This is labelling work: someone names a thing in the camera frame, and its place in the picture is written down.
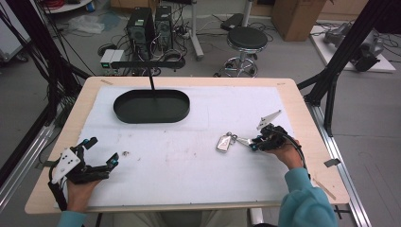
round stool seat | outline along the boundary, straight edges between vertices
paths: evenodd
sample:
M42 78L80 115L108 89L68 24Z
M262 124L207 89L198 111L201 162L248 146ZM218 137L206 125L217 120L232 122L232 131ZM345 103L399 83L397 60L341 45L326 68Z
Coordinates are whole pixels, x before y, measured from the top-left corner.
M268 43L268 37L256 28L238 26L228 32L227 41L240 49L261 50Z

human hand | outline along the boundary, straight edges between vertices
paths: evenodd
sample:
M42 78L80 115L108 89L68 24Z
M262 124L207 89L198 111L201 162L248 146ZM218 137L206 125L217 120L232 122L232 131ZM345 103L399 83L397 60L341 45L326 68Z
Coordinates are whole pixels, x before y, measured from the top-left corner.
M75 211L84 213L88 207L88 201L92 196L92 192L95 187L101 181L74 184L71 181L67 181L68 187L68 211Z
M300 145L298 140L295 140L295 142L297 145ZM277 158L288 167L288 169L304 166L300 154L288 140L280 148L264 151L275 154Z

black stool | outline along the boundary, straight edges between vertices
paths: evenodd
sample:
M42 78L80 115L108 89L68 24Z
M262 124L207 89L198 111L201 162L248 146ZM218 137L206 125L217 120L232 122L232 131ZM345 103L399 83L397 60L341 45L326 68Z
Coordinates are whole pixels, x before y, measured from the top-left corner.
M233 49L239 51L239 57L231 58L224 63L224 71L228 77L242 73L254 78L257 76L256 64L246 58L247 54L255 54L262 51L268 44L268 37L262 31L248 26L238 26L231 29L227 35L227 43Z

computer tower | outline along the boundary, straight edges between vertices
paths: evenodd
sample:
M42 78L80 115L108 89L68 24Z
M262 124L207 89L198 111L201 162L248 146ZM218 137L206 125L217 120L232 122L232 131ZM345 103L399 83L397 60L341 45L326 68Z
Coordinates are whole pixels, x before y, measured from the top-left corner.
M134 44L134 57L142 60L152 59L152 48L156 46L152 42L156 35L151 8L134 8L126 29L131 45Z
M173 48L173 24L171 19L171 6L159 6L154 17L156 36L159 50Z

person's arm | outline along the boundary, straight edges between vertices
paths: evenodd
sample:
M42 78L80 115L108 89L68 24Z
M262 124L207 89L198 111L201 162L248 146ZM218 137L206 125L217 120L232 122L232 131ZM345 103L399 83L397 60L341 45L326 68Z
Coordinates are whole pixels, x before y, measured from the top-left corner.
M289 193L282 200L278 225L338 226L327 196L319 187L312 186L295 147L288 144L266 152L275 154L289 169L285 176Z
M85 184L67 182L68 205L67 210L61 213L58 227L80 227L86 219L84 212L92 192L100 181Z

